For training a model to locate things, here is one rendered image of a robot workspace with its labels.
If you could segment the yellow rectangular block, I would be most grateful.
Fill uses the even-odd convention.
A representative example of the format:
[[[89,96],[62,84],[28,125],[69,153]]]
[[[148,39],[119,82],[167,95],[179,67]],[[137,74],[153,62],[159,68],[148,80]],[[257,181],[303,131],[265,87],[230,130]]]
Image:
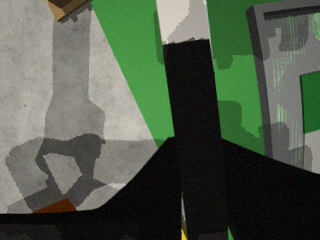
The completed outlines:
[[[188,240],[188,231],[185,228],[185,224],[183,223],[183,219],[181,219],[181,240]]]

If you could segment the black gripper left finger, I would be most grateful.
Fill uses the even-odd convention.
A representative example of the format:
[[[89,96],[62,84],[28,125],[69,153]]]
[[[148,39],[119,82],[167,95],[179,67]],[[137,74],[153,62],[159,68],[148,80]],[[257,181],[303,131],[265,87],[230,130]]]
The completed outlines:
[[[172,136],[101,207],[0,213],[0,240],[181,240],[181,191]]]

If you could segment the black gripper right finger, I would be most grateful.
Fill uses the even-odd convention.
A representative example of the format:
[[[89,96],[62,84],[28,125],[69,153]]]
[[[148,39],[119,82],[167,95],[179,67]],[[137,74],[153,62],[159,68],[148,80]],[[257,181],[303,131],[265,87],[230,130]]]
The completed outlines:
[[[233,240],[320,240],[320,173],[221,141]]]

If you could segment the green mat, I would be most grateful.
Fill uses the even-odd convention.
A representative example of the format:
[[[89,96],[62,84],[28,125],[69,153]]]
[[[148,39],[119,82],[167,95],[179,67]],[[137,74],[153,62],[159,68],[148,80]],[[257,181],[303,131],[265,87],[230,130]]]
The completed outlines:
[[[221,139],[264,153],[259,85],[247,13],[280,0],[207,0]],[[157,148],[173,131],[155,0],[91,0]]]

